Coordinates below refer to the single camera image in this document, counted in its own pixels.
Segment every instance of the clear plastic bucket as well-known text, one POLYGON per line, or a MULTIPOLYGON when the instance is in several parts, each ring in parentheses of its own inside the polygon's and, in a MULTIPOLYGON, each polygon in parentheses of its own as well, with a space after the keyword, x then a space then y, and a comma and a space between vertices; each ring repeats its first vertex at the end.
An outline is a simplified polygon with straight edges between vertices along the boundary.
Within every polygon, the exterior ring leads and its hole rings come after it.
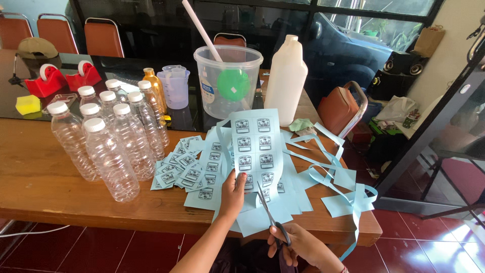
POLYGON ((263 56, 240 46, 215 45, 223 62, 215 61, 207 46, 194 52, 204 110, 217 119, 252 108, 263 56))

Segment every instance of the hat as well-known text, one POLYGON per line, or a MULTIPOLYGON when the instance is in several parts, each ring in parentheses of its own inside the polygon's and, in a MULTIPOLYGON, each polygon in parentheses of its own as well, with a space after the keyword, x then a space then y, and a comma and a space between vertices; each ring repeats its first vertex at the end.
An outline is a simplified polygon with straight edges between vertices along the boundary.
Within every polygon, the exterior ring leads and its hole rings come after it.
POLYGON ((26 59, 51 59, 59 55, 55 46, 42 38, 25 38, 18 44, 18 55, 26 59))

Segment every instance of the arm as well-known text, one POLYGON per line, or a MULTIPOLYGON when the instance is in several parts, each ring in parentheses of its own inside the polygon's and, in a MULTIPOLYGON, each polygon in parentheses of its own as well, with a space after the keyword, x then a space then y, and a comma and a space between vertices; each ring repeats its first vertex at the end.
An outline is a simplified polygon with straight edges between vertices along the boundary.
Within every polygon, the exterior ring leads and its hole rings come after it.
POLYGON ((245 172, 241 173, 237 185, 235 176, 235 171, 232 170, 222 185, 219 215, 199 241, 170 271, 171 273, 209 272, 226 239, 227 232, 243 207, 247 175, 245 172))
MULTIPOLYGON (((316 266, 321 272, 340 273, 344 269, 342 262, 330 249, 310 232, 295 223, 283 224, 291 246, 283 246, 283 257, 288 266, 297 266, 297 256, 301 256, 310 265, 316 266)), ((275 237, 286 242, 285 236, 279 228, 270 227, 268 256, 272 258, 276 253, 275 237)))

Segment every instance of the scissors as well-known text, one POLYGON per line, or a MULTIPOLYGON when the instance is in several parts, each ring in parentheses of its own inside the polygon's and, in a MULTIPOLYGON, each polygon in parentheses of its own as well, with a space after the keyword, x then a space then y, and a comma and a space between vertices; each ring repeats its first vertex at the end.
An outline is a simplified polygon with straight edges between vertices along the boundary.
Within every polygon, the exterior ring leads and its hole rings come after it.
MULTIPOLYGON (((259 182, 257 182, 257 184, 258 184, 258 187, 259 187, 258 196, 259 196, 259 199, 261 200, 261 202, 263 203, 263 207, 266 210, 266 213, 268 213, 268 217, 270 219, 270 225, 274 225, 277 228, 279 228, 281 230, 281 232, 283 233, 283 235, 285 236, 285 239, 286 239, 286 242, 283 242, 283 244, 286 245, 286 246, 291 246, 291 241, 290 241, 290 237, 288 237, 288 233, 286 232, 286 230, 283 227, 283 225, 280 222, 276 222, 274 220, 274 218, 272 217, 271 212, 268 209, 268 204, 266 204, 266 199, 264 199, 263 190, 261 189, 261 186, 259 185, 259 182)), ((275 237, 275 242, 276 242, 276 248, 277 249, 280 249, 281 248, 281 243, 279 242, 279 239, 276 238, 276 237, 275 237)))

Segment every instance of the white bottle cap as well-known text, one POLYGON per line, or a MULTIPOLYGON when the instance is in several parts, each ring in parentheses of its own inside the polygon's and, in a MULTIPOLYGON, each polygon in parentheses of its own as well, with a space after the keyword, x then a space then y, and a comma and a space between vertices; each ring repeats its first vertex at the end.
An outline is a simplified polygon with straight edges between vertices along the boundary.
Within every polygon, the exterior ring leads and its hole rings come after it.
POLYGON ((138 91, 135 91, 135 92, 131 92, 130 94, 128 94, 128 100, 130 102, 139 102, 143 99, 143 96, 140 92, 138 91))
POLYGON ((298 36, 296 35, 286 35, 285 42, 298 41, 298 36))
POLYGON ((121 82, 117 79, 107 80, 104 82, 107 88, 115 88, 121 86, 121 82))
POLYGON ((99 105, 96 103, 87 103, 81 107, 79 107, 79 110, 81 110, 81 114, 84 115, 92 115, 96 114, 99 112, 99 105))
POLYGON ((116 99, 116 94, 113 91, 103 91, 99 94, 99 97, 102 101, 107 102, 116 99))
POLYGON ((62 112, 67 111, 69 108, 64 102, 54 102, 49 105, 47 105, 47 110, 51 114, 59 114, 62 112))
POLYGON ((101 131, 105 126, 106 124, 100 118, 90 119, 84 123, 84 128, 90 133, 101 131))
POLYGON ((129 105, 126 103, 120 103, 113 106, 113 111, 116 115, 124 115, 130 112, 129 105))
POLYGON ((94 94, 94 88, 92 86, 83 86, 78 88, 78 93, 81 96, 87 96, 94 94))
POLYGON ((149 88, 151 88, 151 82, 149 82, 149 81, 139 81, 138 87, 140 89, 149 89, 149 88))

